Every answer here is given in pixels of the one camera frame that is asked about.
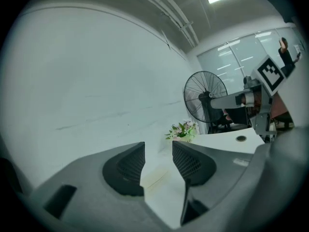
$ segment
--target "white wall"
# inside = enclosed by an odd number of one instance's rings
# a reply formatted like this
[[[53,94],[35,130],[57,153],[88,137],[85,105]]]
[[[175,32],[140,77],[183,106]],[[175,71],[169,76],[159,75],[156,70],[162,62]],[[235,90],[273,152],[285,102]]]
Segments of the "white wall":
[[[231,41],[237,37],[246,36],[258,31],[264,31],[274,28],[293,26],[292,23],[285,23],[280,15],[266,16],[256,20],[244,21],[232,27],[215,32],[207,37],[200,44],[187,53],[187,58],[195,72],[201,71],[197,56],[211,50],[212,48]]]
[[[151,29],[112,14],[23,15],[1,69],[1,133],[33,188],[73,160],[119,145],[145,141],[151,162],[171,124],[188,117],[186,60]]]

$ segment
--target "electric fan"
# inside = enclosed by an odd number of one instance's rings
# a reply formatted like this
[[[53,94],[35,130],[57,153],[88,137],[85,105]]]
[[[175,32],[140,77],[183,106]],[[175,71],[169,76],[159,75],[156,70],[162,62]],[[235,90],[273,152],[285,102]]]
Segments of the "electric fan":
[[[190,114],[197,120],[210,124],[224,116],[221,109],[211,107],[211,100],[226,95],[221,79],[207,71],[190,76],[183,91],[184,102]]]

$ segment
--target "metal bracket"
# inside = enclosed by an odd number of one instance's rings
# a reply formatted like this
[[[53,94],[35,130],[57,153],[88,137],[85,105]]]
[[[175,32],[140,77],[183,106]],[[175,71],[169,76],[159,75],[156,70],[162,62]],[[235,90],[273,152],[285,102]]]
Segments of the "metal bracket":
[[[179,28],[179,31],[183,31],[186,27],[190,26],[193,24],[193,21],[190,21],[189,23],[187,24],[184,24],[182,27]]]

